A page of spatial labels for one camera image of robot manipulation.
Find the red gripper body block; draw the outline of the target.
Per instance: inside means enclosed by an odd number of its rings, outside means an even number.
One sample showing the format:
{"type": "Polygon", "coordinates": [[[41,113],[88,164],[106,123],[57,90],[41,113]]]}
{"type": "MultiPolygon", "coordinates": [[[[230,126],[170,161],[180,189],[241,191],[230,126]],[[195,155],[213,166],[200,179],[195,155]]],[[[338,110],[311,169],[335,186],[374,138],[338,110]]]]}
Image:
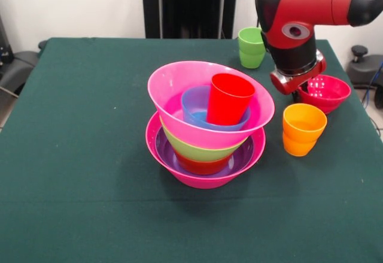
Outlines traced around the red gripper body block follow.
{"type": "Polygon", "coordinates": [[[284,95],[289,95],[308,80],[324,72],[326,67],[327,63],[324,55],[321,52],[316,52],[316,58],[313,63],[291,71],[283,71],[275,68],[275,70],[270,73],[270,79],[279,92],[284,95]]]}

